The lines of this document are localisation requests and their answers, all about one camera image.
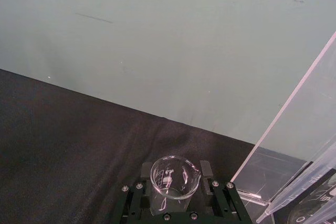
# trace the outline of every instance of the screw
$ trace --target screw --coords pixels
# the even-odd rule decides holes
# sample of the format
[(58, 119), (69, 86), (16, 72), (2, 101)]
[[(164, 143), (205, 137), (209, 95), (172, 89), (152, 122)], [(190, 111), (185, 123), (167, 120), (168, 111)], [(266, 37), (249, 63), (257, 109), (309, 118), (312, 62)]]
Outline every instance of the screw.
[(226, 187), (229, 189), (234, 188), (234, 185), (231, 182), (226, 183)]
[(143, 185), (141, 183), (137, 183), (137, 185), (135, 186), (137, 189), (141, 189), (143, 187)]
[(165, 215), (163, 216), (163, 219), (164, 219), (164, 220), (170, 220), (170, 214), (165, 214)]
[(213, 182), (212, 182), (212, 185), (213, 185), (214, 187), (217, 187), (217, 186), (219, 186), (219, 183), (218, 183), (217, 181), (213, 181)]
[(122, 191), (128, 191), (128, 189), (129, 189), (128, 186), (123, 186), (123, 187), (121, 188)]
[(192, 212), (192, 213), (190, 214), (190, 218), (191, 218), (192, 220), (196, 220), (196, 219), (198, 218), (197, 213)]

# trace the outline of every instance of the black fabric tablecloth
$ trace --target black fabric tablecloth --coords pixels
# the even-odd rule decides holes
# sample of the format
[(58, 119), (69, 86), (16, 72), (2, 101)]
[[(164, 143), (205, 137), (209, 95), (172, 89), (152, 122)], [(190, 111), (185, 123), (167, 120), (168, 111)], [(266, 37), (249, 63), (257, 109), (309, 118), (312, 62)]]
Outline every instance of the black fabric tablecloth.
[(0, 70), (0, 223), (108, 223), (121, 186), (139, 178), (143, 162), (208, 160), (226, 181), (251, 148)]

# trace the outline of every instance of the black mount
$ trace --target black mount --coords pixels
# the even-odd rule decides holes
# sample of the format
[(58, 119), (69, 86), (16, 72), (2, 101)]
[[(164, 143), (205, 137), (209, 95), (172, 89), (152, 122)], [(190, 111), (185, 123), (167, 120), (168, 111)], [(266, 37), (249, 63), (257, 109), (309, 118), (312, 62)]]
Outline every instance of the black mount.
[(252, 221), (233, 183), (219, 183), (208, 161), (200, 161), (202, 168), (201, 188), (205, 205), (212, 211), (167, 212), (152, 216), (149, 209), (151, 191), (150, 172), (152, 163), (143, 163), (141, 181), (135, 186), (123, 186), (116, 203), (111, 224), (252, 224)]

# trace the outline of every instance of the glass beaker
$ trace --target glass beaker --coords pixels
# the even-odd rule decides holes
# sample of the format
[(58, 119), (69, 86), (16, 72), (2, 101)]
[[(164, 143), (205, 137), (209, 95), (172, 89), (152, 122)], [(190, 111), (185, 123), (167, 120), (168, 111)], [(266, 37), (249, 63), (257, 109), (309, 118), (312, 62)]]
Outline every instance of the glass beaker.
[(184, 212), (196, 192), (201, 173), (187, 159), (166, 156), (158, 159), (151, 169), (152, 215)]

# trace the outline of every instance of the white wall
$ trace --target white wall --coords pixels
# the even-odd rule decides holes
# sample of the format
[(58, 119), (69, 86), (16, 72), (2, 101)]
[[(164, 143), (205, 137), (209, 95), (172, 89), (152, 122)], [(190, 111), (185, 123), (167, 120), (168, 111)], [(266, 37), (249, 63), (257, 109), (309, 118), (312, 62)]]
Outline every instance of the white wall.
[(0, 0), (0, 68), (255, 143), (336, 0)]

